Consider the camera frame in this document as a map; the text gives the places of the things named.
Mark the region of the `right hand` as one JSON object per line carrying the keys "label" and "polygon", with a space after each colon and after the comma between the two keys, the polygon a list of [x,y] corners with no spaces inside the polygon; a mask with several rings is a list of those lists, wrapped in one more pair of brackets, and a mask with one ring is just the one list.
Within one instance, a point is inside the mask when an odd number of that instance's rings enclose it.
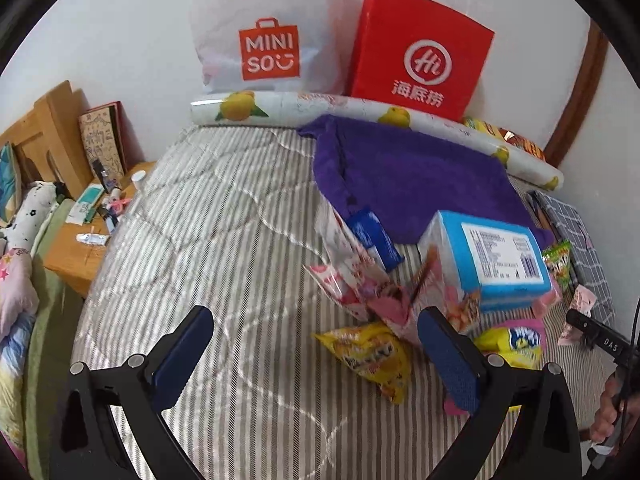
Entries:
{"label": "right hand", "polygon": [[[600,408],[594,414],[593,423],[590,426],[589,437],[593,443],[603,443],[614,431],[618,411],[614,406],[613,398],[620,390],[620,381],[611,375],[604,384],[604,390],[600,396]],[[640,400],[638,393],[628,398],[625,436],[628,437],[634,429],[639,418]]]}

